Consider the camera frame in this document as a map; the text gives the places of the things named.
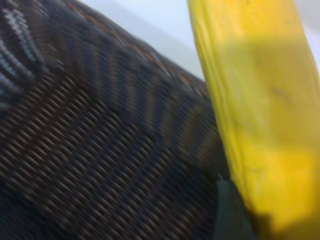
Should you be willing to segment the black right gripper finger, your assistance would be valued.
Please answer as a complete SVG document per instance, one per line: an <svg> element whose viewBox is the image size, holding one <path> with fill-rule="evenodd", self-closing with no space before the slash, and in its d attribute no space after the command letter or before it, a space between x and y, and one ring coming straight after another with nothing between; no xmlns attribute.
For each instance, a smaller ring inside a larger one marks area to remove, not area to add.
<svg viewBox="0 0 320 240"><path fill-rule="evenodd" d="M243 200L232 181L217 182L215 240L255 240L253 226Z"/></svg>

